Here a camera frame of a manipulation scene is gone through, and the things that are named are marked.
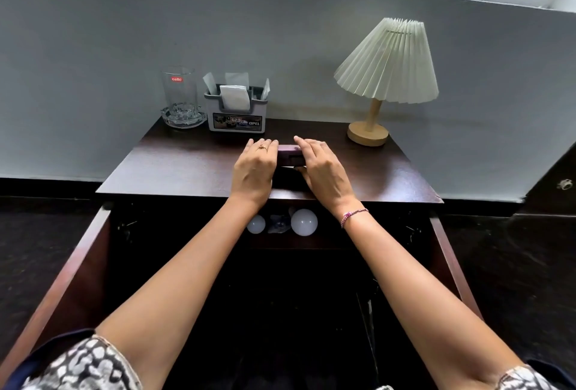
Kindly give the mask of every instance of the hand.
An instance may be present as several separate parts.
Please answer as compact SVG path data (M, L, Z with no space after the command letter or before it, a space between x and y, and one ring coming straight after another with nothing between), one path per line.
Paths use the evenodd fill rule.
M248 140L234 164L230 199L248 202L254 214L268 200L278 158L278 140Z
M344 167L326 142L298 136L294 141L306 160L306 167L297 169L316 198L338 221L345 213L364 208L354 195Z

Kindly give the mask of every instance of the white lampshade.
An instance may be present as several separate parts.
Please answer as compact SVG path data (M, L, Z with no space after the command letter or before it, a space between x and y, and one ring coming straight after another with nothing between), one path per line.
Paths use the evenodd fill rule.
M338 67L345 90L372 99L419 103L438 97L424 23L385 18Z

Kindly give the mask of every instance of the white light bulb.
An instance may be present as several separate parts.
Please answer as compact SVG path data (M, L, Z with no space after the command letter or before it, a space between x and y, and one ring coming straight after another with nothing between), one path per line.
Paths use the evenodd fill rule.
M260 214L256 214L252 220L249 221L246 229L248 229L252 234L259 234L264 230L265 227L266 220L264 220Z
M292 216L291 225L299 236L309 236L318 227L318 218L310 210L298 210Z

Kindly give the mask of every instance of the black label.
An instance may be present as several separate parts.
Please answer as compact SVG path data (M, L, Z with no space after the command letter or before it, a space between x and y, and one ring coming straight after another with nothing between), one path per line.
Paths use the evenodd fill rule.
M214 129L237 129L241 131L262 131L262 116L242 114L212 114Z

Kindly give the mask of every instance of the bracelet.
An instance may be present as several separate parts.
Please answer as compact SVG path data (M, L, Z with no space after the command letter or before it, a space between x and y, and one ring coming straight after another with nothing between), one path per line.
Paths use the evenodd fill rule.
M361 213L361 212L368 212L368 208L362 208L356 211L349 211L347 213L345 213L344 217L342 217L342 222L340 222L340 227L343 228L344 227L344 223L348 220L349 217L357 214L357 213Z

